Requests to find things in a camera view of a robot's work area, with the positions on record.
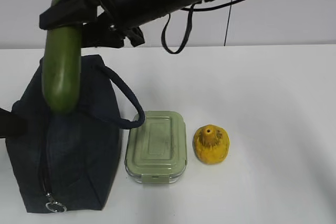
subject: yellow object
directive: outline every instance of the yellow object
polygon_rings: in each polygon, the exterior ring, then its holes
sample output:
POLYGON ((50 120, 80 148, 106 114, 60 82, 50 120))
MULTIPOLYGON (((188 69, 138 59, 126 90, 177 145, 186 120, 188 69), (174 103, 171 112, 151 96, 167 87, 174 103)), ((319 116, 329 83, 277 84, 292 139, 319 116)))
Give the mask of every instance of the yellow object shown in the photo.
POLYGON ((218 126, 199 128, 194 136, 196 156, 205 164, 221 163, 227 156, 230 140, 227 132, 218 126))

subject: green cucumber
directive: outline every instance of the green cucumber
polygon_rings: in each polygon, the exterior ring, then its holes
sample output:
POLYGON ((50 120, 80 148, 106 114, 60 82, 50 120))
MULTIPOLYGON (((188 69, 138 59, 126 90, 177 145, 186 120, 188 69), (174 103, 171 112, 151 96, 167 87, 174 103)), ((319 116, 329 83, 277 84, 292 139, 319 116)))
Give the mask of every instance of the green cucumber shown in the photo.
MULTIPOLYGON (((52 0, 55 5, 59 0, 52 0)), ((47 32, 43 59, 43 95, 55 113, 70 113, 77 105, 81 68, 80 26, 60 27, 47 32)))

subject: dark blue bag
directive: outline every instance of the dark blue bag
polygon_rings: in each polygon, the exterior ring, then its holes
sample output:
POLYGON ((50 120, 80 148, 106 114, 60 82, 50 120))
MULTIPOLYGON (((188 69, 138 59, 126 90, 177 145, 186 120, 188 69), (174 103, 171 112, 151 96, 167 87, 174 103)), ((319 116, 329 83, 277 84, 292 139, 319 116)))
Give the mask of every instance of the dark blue bag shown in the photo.
POLYGON ((134 93, 100 56, 82 57, 80 99, 68 115, 53 114, 47 106, 39 66, 12 113, 2 117, 7 122, 3 133, 7 151, 27 211, 101 210, 118 168, 120 129, 139 127, 144 120, 134 93), (138 121, 120 118, 110 80, 135 106, 138 121), (8 122, 9 117, 15 120, 8 122))

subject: wall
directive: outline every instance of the wall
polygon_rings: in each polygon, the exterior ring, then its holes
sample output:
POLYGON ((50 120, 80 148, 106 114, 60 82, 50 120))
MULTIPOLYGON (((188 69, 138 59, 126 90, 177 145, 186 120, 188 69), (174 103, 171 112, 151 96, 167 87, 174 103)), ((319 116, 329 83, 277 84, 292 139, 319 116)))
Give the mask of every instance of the wall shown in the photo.
MULTIPOLYGON (((218 0, 205 6, 227 2, 218 0)), ((41 48, 46 33, 38 17, 50 0, 0 0, 0 48, 41 48)), ((336 0, 249 0, 233 6, 228 45, 334 44, 336 0)), ((167 31, 170 46, 180 44, 186 12, 172 15, 167 31)), ((189 46, 219 46, 224 43, 228 9, 196 13, 189 46)), ((161 46, 166 18, 142 27, 148 47, 161 46)))

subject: green lid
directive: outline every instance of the green lid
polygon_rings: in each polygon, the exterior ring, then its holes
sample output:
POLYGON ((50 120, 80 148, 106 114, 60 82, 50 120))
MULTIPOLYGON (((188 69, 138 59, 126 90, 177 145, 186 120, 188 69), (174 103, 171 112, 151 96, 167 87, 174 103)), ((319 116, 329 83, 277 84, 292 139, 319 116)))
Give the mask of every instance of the green lid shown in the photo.
POLYGON ((170 111, 149 111, 145 114, 145 123, 130 131, 126 170, 140 183, 173 183, 182 175, 187 164, 183 118, 170 111))

